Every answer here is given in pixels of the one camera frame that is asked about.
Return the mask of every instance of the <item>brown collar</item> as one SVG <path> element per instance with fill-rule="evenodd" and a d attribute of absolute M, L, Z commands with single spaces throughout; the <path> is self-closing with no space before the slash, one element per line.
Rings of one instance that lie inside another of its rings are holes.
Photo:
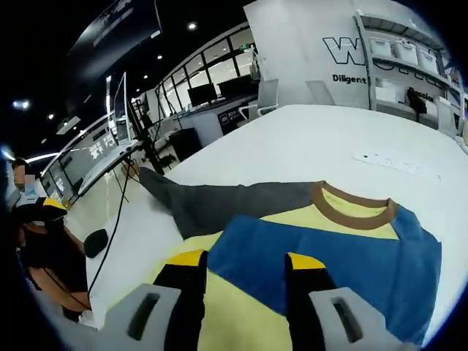
<path fill-rule="evenodd" d="M 385 207 L 385 210 L 377 216 L 368 218 L 347 216 L 346 214 L 337 211 L 332 205 L 328 203 L 328 201 L 325 199 L 325 196 L 323 195 L 323 190 L 326 190 L 349 203 L 354 203 L 356 205 L 362 205 L 369 208 Z M 373 230 L 390 223 L 395 218 L 396 212 L 398 210 L 398 204 L 391 199 L 371 200 L 364 197 L 347 194 L 340 189 L 332 187 L 325 181 L 319 181 L 312 187 L 312 203 L 315 205 L 315 207 L 317 207 L 321 214 L 323 214 L 332 222 L 357 230 Z"/>

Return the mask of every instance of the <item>glass wall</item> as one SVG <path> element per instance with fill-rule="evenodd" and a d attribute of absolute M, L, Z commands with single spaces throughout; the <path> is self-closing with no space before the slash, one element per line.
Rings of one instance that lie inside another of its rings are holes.
<path fill-rule="evenodd" d="M 206 63 L 209 64 L 210 62 L 219 59 L 221 56 L 224 56 L 229 52 L 230 50 L 229 45 L 227 44 L 227 39 L 224 39 L 203 51 L 203 54 L 205 55 Z"/>
<path fill-rule="evenodd" d="M 198 53 L 174 72 L 172 78 L 175 86 L 171 77 L 166 77 L 163 84 L 169 101 L 165 99 L 162 85 L 159 87 L 159 99 L 166 116 L 172 114 L 171 110 L 177 113 L 190 110 L 192 107 L 188 93 L 190 88 L 211 81 L 220 97 L 218 84 L 242 75 L 249 75 L 254 61 L 252 45 L 254 37 L 250 28 L 241 29 Z"/>
<path fill-rule="evenodd" d="M 241 75 L 250 74 L 250 66 L 254 62 L 254 51 L 252 49 L 246 49 L 241 55 L 235 57 L 237 61 L 237 67 L 239 67 L 239 72 Z"/>
<path fill-rule="evenodd" d="M 206 74 L 206 67 L 203 66 L 203 59 L 201 54 L 196 55 L 192 60 L 187 63 L 187 73 L 190 76 L 190 85 L 192 88 L 208 84 L 208 75 Z"/>
<path fill-rule="evenodd" d="M 177 89 L 177 94 L 181 100 L 182 108 L 186 110 L 190 105 L 189 97 L 189 82 L 185 76 L 184 68 L 180 68 L 179 71 L 173 75 L 175 81 L 175 88 Z"/>
<path fill-rule="evenodd" d="M 169 117 L 170 115 L 172 115 L 172 113 L 170 112 L 169 104 L 167 103 L 166 97 L 164 96 L 164 90 L 162 89 L 162 85 L 159 86 L 158 94 L 162 110 L 164 111 L 166 117 Z"/>
<path fill-rule="evenodd" d="M 221 94 L 218 84 L 237 77 L 237 73 L 235 73 L 234 61 L 232 58 L 229 58 L 223 62 L 218 62 L 214 66 L 208 68 L 208 72 L 210 73 L 211 80 L 214 83 L 214 88 L 216 89 L 216 93 L 218 95 Z"/>
<path fill-rule="evenodd" d="M 94 166 L 114 152 L 116 147 L 107 116 L 103 116 L 96 125 L 80 133 L 80 137 L 46 168 L 41 182 L 48 196 L 74 202 L 83 182 L 89 180 Z"/>
<path fill-rule="evenodd" d="M 181 112 L 182 108 L 181 105 L 178 103 L 177 94 L 176 90 L 174 89 L 172 79 L 169 78 L 164 82 L 164 89 L 166 90 L 166 97 L 168 102 L 170 103 L 169 107 L 171 108 L 171 110 Z"/>
<path fill-rule="evenodd" d="M 252 35 L 252 31 L 250 28 L 244 29 L 238 33 L 231 35 L 231 42 L 233 44 L 233 49 L 246 49 L 249 47 L 250 44 L 253 44 L 254 36 Z"/>

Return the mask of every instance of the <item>power strip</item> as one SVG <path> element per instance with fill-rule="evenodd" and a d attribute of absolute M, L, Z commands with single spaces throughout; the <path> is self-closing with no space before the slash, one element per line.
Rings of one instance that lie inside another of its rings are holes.
<path fill-rule="evenodd" d="M 414 174 L 415 176 L 430 178 L 438 182 L 442 181 L 442 176 L 439 173 L 419 165 L 416 162 L 400 159 L 388 154 L 377 152 L 356 152 L 353 154 L 353 158 L 372 165 L 379 165 L 401 170 L 403 172 Z"/>

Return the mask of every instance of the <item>banner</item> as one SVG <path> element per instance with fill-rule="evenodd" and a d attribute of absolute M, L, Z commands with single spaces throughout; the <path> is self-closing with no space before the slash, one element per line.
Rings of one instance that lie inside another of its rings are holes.
<path fill-rule="evenodd" d="M 123 55 L 158 34 L 154 0 L 117 0 L 86 28 L 69 52 L 69 91 L 77 95 L 78 90 L 78 95 L 88 96 L 92 85 Z"/>

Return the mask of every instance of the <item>desk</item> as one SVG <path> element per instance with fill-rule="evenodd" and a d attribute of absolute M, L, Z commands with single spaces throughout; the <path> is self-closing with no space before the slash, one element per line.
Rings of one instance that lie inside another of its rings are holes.
<path fill-rule="evenodd" d="M 85 175 L 83 183 L 78 190 L 78 195 L 84 195 L 104 174 L 112 170 L 116 165 L 122 162 L 127 156 L 133 154 L 143 142 L 132 140 L 129 145 L 117 146 L 108 155 L 103 157 L 88 174 Z"/>
<path fill-rule="evenodd" d="M 441 181 L 361 162 L 356 152 L 381 151 L 437 171 Z M 442 242 L 442 270 L 431 337 L 450 314 L 467 281 L 468 157 L 442 133 L 406 119 L 351 107 L 280 108 L 202 149 L 166 176 L 186 185 L 250 185 L 266 181 L 318 181 L 363 197 L 396 202 L 414 211 Z M 151 209 L 150 194 L 125 204 L 107 261 L 91 292 L 98 319 L 145 281 L 152 265 L 181 242 L 172 217 Z M 112 233 L 114 221 L 107 231 Z M 99 258 L 89 260 L 88 280 Z"/>
<path fill-rule="evenodd" d="M 228 110 L 238 109 L 257 99 L 257 95 L 247 95 L 235 99 L 216 102 L 190 113 L 179 116 L 182 128 L 195 128 L 202 147 L 211 144 L 224 135 L 218 115 Z"/>

